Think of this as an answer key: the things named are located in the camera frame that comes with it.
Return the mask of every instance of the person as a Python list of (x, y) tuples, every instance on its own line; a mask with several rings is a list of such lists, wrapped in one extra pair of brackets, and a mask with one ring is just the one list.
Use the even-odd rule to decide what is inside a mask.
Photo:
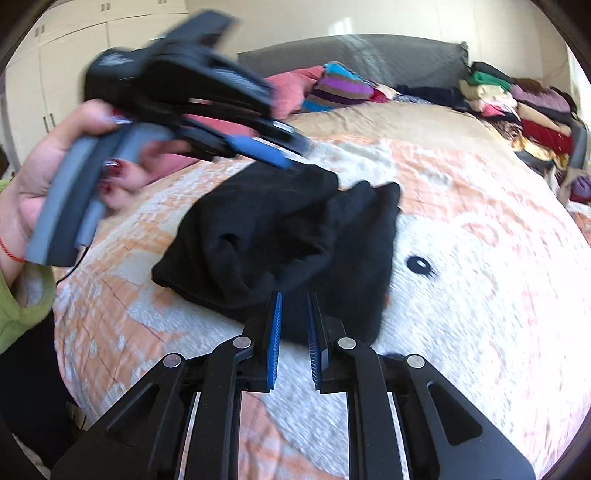
[[(52, 468), (73, 444), (67, 401), (54, 348), (50, 267), (23, 259), (51, 181), (75, 140), (117, 129), (113, 108), (100, 100), (80, 105), (31, 151), (11, 182), (0, 182), (0, 417), (12, 434)], [(185, 142), (151, 142), (140, 164), (118, 158), (103, 166), (98, 188), (111, 212), (123, 209), (150, 180), (142, 165)]]

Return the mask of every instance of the striped cloth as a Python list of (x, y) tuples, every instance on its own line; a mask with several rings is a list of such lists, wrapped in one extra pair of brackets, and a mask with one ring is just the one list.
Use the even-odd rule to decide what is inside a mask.
[(324, 112), (358, 105), (374, 94), (374, 87), (337, 62), (327, 63), (324, 75), (306, 97), (301, 111)]

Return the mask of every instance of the gray pillow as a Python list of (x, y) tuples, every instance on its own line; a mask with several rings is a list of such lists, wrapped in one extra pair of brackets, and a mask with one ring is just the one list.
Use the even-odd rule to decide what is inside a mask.
[(262, 77), (339, 61), (386, 85), (455, 87), (468, 73), (465, 43), (400, 35), (309, 38), (238, 54), (238, 63)]

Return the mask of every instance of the red string bracelet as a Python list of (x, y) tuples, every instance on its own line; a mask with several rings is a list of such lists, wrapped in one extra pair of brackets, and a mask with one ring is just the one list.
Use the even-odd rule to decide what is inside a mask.
[(6, 245), (4, 245), (4, 242), (2, 241), (2, 238), (0, 238), (0, 247), (2, 247), (2, 250), (4, 250), (4, 253), (6, 253), (8, 255), (8, 258), (10, 258), (11, 260), (14, 260), (15, 262), (19, 262), (19, 263), (25, 263), (26, 262), (25, 259), (18, 258), (18, 257), (15, 257), (14, 255), (12, 255), (8, 251), (8, 248), (6, 248)]

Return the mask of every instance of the pile of clothes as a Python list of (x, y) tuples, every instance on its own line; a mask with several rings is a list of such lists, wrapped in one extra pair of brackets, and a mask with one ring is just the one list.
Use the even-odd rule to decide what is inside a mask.
[(570, 95), (532, 79), (515, 79), (484, 62), (474, 62), (460, 90), (473, 114), (490, 123), (517, 156), (545, 176), (564, 171), (573, 152), (571, 126), (576, 105)]

